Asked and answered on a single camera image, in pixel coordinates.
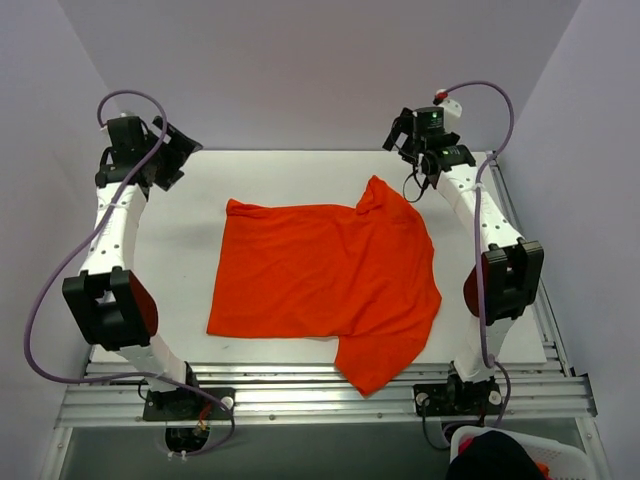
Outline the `orange t shirt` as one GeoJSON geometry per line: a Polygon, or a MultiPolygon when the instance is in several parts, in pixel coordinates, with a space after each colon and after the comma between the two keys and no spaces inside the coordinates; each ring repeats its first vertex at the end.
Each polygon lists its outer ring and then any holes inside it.
{"type": "Polygon", "coordinates": [[[424,350],[442,296],[422,216],[378,177],[354,206],[230,200],[206,331],[241,339],[334,338],[363,396],[424,350]]]}

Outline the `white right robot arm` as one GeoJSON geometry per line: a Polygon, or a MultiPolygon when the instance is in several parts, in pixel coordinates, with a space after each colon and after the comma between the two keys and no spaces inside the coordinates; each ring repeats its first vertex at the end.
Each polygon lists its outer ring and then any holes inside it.
{"type": "Polygon", "coordinates": [[[487,162],[478,162],[451,125],[457,103],[402,109],[383,143],[412,168],[421,190],[433,188],[449,204],[474,241],[475,265],[463,286],[471,314],[462,350],[453,367],[459,376],[444,388],[455,412],[480,400],[476,383],[493,377],[509,330],[537,295],[544,250],[511,225],[482,181],[487,162]]]}

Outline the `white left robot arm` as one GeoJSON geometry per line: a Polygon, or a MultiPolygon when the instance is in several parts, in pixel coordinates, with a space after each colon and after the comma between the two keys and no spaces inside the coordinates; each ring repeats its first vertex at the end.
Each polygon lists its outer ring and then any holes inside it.
{"type": "Polygon", "coordinates": [[[152,392],[179,419],[194,417],[202,395],[190,365],[177,357],[158,332],[158,307],[134,274],[136,237],[152,187],[169,190],[184,173],[188,157],[201,149],[161,117],[154,129],[137,116],[107,122],[111,144],[95,175],[97,235],[79,273],[64,280],[63,297],[84,337],[150,373],[152,392]]]}

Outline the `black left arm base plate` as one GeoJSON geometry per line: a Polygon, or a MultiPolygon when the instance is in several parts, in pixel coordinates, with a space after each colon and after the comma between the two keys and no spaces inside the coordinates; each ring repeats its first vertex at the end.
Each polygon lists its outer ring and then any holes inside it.
{"type": "Polygon", "coordinates": [[[168,392],[149,391],[142,414],[144,421],[167,422],[199,420],[227,420],[229,415],[219,406],[212,406],[207,416],[201,414],[211,401],[183,389],[168,392]]]}

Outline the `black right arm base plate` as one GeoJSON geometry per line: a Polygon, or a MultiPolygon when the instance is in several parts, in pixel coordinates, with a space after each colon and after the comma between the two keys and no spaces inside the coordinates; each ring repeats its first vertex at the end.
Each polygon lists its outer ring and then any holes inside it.
{"type": "Polygon", "coordinates": [[[416,414],[425,417],[498,415],[504,400],[494,377],[463,382],[453,373],[445,382],[418,383],[412,389],[416,414]]]}

